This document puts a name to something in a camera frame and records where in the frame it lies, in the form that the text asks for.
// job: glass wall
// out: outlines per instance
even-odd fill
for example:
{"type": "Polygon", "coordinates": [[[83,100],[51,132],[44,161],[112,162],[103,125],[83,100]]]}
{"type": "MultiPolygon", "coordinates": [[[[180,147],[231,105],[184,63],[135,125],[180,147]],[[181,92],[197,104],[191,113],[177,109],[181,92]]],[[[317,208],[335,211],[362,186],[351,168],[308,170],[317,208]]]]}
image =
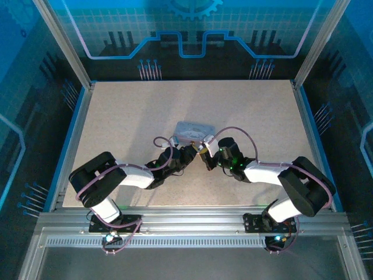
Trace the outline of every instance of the glass wall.
{"type": "Polygon", "coordinates": [[[80,88],[32,1],[0,1],[1,279],[18,276],[80,88]]]}
{"type": "MultiPolygon", "coordinates": [[[[368,222],[356,230],[373,225],[372,13],[369,1],[351,0],[304,83],[342,206],[352,225],[368,222]]],[[[355,237],[366,241],[361,235],[368,232],[355,237]]],[[[372,257],[369,251],[361,249],[363,258],[372,257]]],[[[364,261],[373,271],[371,260],[364,261]]]]}
{"type": "Polygon", "coordinates": [[[92,80],[293,79],[334,0],[50,0],[92,80]]]}

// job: gear logo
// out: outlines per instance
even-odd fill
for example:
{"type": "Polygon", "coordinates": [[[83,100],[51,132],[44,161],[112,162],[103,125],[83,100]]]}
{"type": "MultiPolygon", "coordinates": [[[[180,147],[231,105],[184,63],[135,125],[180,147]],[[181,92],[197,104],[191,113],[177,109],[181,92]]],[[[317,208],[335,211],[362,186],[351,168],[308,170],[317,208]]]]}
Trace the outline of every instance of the gear logo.
{"type": "Polygon", "coordinates": [[[32,0],[0,0],[0,6],[4,6],[14,21],[23,29],[26,29],[33,21],[34,3],[32,0]]]}
{"type": "Polygon", "coordinates": [[[182,19],[202,19],[217,11],[217,6],[223,4],[222,0],[167,0],[168,11],[182,19]]]}

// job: black mounting plate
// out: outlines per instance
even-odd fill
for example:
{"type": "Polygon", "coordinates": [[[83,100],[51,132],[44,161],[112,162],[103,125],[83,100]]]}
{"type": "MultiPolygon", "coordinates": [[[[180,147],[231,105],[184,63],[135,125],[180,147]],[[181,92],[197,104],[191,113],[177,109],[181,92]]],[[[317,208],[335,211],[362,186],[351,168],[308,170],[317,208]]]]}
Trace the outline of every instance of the black mounting plate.
{"type": "MultiPolygon", "coordinates": [[[[113,222],[115,225],[124,225],[126,223],[134,222],[138,219],[141,219],[141,215],[121,215],[117,217],[113,222]]],[[[108,233],[110,230],[116,230],[118,233],[120,232],[129,232],[132,233],[136,229],[136,224],[132,226],[123,227],[121,229],[114,229],[110,228],[100,222],[100,220],[96,217],[96,215],[92,215],[91,222],[89,225],[89,232],[90,233],[108,233]]]]}
{"type": "Polygon", "coordinates": [[[271,232],[265,230],[262,215],[246,213],[242,218],[244,219],[245,233],[289,233],[289,227],[284,222],[288,222],[290,225],[291,233],[297,232],[294,218],[289,218],[279,223],[278,226],[273,227],[271,232]]]}

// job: blue graphic line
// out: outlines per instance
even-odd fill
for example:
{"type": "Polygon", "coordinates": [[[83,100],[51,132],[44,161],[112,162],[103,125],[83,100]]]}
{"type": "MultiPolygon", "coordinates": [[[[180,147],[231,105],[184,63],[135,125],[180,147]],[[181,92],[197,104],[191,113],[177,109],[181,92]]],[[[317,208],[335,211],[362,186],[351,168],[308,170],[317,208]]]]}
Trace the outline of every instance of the blue graphic line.
{"type": "Polygon", "coordinates": [[[365,150],[365,147],[364,147],[365,146],[365,142],[367,140],[367,134],[371,130],[373,130],[373,122],[371,122],[370,124],[366,125],[364,127],[364,129],[363,129],[363,134],[361,135],[361,142],[360,142],[360,151],[363,154],[365,163],[367,164],[369,172],[371,173],[371,176],[373,177],[373,166],[372,166],[372,163],[371,163],[371,161],[369,159],[368,153],[367,153],[367,151],[365,150]]]}
{"type": "Polygon", "coordinates": [[[12,186],[14,177],[15,177],[17,171],[18,171],[19,165],[21,164],[24,152],[26,151],[26,145],[24,143],[23,132],[22,132],[22,130],[17,125],[15,125],[12,122],[10,122],[2,114],[0,114],[0,120],[3,121],[7,126],[9,126],[9,128],[11,130],[13,130],[15,133],[18,134],[19,142],[20,142],[20,145],[21,145],[21,151],[19,152],[17,161],[14,164],[13,170],[12,170],[12,172],[11,172],[9,178],[8,178],[8,181],[6,182],[4,191],[2,192],[2,195],[1,195],[1,198],[0,198],[0,211],[1,211],[1,208],[3,207],[4,202],[5,202],[6,196],[8,195],[10,187],[12,186]]]}
{"type": "Polygon", "coordinates": [[[156,31],[156,36],[155,37],[147,37],[145,38],[132,52],[130,55],[118,55],[118,56],[105,56],[105,57],[94,57],[91,55],[90,51],[88,50],[88,47],[83,39],[82,34],[80,33],[80,30],[78,26],[76,25],[76,22],[73,18],[73,16],[70,13],[69,8],[67,7],[66,3],[64,0],[62,0],[62,3],[66,9],[66,12],[71,20],[71,23],[75,29],[76,34],[78,35],[78,38],[83,46],[83,49],[86,53],[86,55],[91,59],[91,60],[130,60],[132,59],[139,50],[147,43],[151,41],[160,41],[161,40],[161,35],[176,35],[178,37],[178,46],[179,46],[179,55],[181,58],[203,58],[206,55],[206,46],[207,46],[207,36],[212,35],[212,34],[222,34],[224,35],[224,40],[227,41],[237,41],[253,58],[266,58],[266,59],[271,59],[271,58],[283,58],[283,59],[292,59],[295,58],[299,52],[301,47],[303,46],[303,43],[307,37],[307,34],[316,18],[316,15],[319,11],[319,8],[322,4],[323,0],[320,0],[314,14],[311,17],[311,20],[309,21],[307,28],[304,31],[304,34],[299,42],[299,45],[293,55],[258,55],[253,52],[252,49],[247,46],[247,44],[243,41],[241,37],[237,36],[229,36],[229,30],[209,30],[205,31],[202,37],[202,53],[201,54],[184,54],[183,49],[182,49],[182,36],[179,31],[156,31]]]}

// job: beige work surface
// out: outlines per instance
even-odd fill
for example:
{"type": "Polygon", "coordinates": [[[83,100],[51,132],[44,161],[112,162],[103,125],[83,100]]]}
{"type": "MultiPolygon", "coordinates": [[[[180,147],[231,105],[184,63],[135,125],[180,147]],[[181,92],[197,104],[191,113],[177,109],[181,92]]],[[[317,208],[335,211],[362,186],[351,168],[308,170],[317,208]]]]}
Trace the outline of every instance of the beige work surface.
{"type": "MultiPolygon", "coordinates": [[[[98,82],[73,169],[104,151],[138,165],[157,159],[162,150],[153,138],[172,136],[179,121],[214,125],[216,132],[238,126],[253,137],[262,161],[288,162],[299,155],[314,161],[287,80],[98,82]]],[[[241,132],[221,137],[233,137],[245,156],[254,156],[241,132]]],[[[82,207],[75,194],[69,185],[65,207],[82,207]]],[[[221,168],[207,171],[197,156],[183,176],[171,176],[155,190],[118,187],[111,198],[120,206],[266,205],[283,194],[276,185],[240,183],[221,168]]]]}

